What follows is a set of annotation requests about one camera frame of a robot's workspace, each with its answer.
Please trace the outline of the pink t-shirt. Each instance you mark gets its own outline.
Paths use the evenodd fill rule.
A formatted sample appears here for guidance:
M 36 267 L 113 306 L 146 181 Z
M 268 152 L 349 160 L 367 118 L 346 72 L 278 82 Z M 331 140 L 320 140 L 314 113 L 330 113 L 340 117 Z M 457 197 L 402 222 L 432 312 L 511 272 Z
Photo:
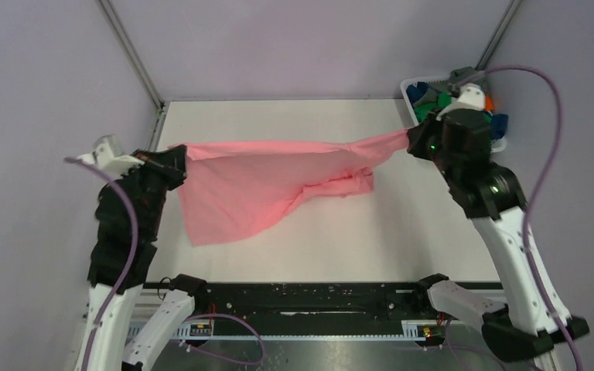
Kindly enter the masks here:
M 401 129 L 359 141 L 224 141 L 186 144 L 178 188 L 195 247 L 233 243 L 273 227 L 314 198 L 374 190 L 374 170 L 409 146 Z

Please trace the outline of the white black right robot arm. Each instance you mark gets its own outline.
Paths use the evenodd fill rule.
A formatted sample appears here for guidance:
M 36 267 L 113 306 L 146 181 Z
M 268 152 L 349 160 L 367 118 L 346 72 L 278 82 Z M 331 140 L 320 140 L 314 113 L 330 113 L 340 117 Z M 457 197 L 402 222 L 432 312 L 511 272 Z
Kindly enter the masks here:
M 415 313 L 432 318 L 442 312 L 472 326 L 503 362 L 532 360 L 588 335 L 588 322 L 572 315 L 556 295 L 523 224 L 527 201 L 517 176 L 490 156 L 486 115 L 436 109 L 407 136 L 408 152 L 435 165 L 480 234 L 505 296 L 502 302 L 483 298 L 433 274 L 418 283 Z

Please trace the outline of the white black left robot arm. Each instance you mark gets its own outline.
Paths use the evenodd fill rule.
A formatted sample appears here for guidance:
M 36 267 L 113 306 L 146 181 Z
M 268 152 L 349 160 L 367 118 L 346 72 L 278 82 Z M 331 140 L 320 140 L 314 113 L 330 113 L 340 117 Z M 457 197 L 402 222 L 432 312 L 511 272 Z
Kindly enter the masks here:
M 209 307 L 205 280 L 179 274 L 142 330 L 128 342 L 128 329 L 153 258 L 168 192 L 187 178 L 187 148 L 113 155 L 96 149 L 66 158 L 105 182 L 97 197 L 97 242 L 87 273 L 87 327 L 77 370 L 150 370 L 171 335 Z

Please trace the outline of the green t-shirt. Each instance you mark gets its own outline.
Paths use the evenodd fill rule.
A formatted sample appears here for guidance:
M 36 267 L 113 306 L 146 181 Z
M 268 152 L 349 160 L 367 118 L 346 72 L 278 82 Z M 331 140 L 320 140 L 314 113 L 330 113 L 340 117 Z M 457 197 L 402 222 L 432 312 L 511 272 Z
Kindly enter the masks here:
M 425 95 L 412 106 L 418 124 L 421 124 L 431 111 L 441 110 L 449 106 L 454 98 L 445 93 Z

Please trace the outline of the grey t-shirt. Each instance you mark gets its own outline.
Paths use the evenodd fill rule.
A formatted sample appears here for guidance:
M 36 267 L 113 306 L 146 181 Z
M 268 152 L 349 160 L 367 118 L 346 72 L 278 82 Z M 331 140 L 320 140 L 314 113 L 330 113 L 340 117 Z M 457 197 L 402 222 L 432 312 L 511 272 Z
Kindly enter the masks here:
M 427 83 L 428 88 L 425 94 L 427 96 L 445 94 L 449 97 L 457 98 L 460 94 L 461 86 L 465 83 L 478 85 L 484 93 L 488 93 L 490 90 L 487 79 L 481 77 L 476 69 L 467 66 L 453 70 L 445 79 Z

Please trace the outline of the orange garment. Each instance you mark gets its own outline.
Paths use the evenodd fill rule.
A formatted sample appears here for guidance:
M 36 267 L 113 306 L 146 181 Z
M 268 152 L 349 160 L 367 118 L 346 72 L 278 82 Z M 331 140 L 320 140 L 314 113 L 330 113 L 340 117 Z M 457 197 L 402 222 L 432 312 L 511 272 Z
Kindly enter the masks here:
M 493 101 L 489 94 L 485 95 L 485 105 L 484 110 L 488 112 L 493 112 L 495 110 Z

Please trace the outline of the white laundry basket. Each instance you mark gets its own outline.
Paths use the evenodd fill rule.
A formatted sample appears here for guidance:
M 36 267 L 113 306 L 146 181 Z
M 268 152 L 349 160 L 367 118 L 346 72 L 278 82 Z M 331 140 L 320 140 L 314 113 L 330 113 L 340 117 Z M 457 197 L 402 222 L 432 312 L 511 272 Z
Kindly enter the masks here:
M 407 105 L 407 112 L 408 112 L 414 126 L 417 126 L 419 124 L 417 123 L 412 106 L 415 104 L 416 101 L 420 100 L 423 96 L 426 95 L 425 92 L 428 88 L 427 83 L 433 82 L 435 80 L 442 80 L 442 79 L 447 78 L 448 76 L 449 76 L 449 74 L 443 75 L 443 76 L 412 77 L 412 78 L 404 79 L 400 82 L 400 85 L 399 85 L 400 91 L 401 91 L 402 97 Z M 488 112 L 488 111 L 484 110 L 483 113 L 487 117 L 489 124 L 490 124 L 490 117 L 493 114 L 498 114 L 496 112 L 496 110 L 494 110 L 493 112 Z M 506 135 L 502 139 L 497 140 L 497 141 L 492 141 L 492 143 L 491 143 L 492 153 L 498 153 L 500 151 L 503 151 L 506 147 L 507 147 Z

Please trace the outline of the blue garment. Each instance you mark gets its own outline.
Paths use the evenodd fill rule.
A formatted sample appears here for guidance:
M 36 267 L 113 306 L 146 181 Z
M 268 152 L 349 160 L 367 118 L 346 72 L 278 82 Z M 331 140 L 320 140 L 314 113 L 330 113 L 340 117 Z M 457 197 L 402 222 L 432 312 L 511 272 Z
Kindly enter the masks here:
M 492 141 L 500 140 L 506 135 L 507 128 L 508 128 L 508 121 L 509 121 L 509 116 L 507 114 L 493 114 L 490 117 L 490 126 L 491 126 L 490 139 Z

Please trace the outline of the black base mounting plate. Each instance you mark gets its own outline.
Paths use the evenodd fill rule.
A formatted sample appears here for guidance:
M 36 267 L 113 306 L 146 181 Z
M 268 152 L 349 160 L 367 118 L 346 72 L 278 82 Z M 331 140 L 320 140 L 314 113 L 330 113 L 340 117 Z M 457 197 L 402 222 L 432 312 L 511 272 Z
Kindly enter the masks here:
M 408 321 L 441 325 L 446 316 L 417 308 L 416 285 L 404 283 L 209 283 L 196 294 L 196 314 L 206 321 L 337 328 Z

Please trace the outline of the aluminium frame rails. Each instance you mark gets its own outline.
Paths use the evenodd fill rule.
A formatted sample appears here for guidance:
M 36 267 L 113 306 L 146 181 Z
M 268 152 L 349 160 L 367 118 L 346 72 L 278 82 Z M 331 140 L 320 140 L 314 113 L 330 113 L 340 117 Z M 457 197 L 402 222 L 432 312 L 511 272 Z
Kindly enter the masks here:
M 147 149 L 159 107 L 145 85 L 140 65 L 112 1 L 81 1 L 90 11 L 87 55 L 94 63 L 87 76 L 94 81 L 89 121 L 90 140 L 114 134 L 128 150 Z

